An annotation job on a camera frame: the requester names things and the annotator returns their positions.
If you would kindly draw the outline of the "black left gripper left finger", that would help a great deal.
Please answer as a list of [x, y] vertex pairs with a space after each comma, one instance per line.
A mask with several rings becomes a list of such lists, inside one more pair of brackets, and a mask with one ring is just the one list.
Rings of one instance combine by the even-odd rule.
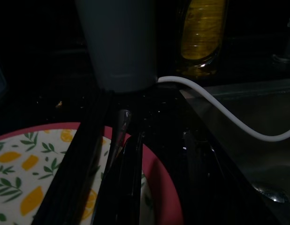
[[34, 216], [35, 225], [78, 225], [90, 191], [113, 92], [102, 90], [89, 107]]

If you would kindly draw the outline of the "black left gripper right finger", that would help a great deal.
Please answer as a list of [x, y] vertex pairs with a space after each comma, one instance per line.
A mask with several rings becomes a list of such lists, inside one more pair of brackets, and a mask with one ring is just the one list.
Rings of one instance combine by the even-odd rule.
[[220, 146], [183, 134], [190, 221], [195, 225], [278, 225], [256, 189]]

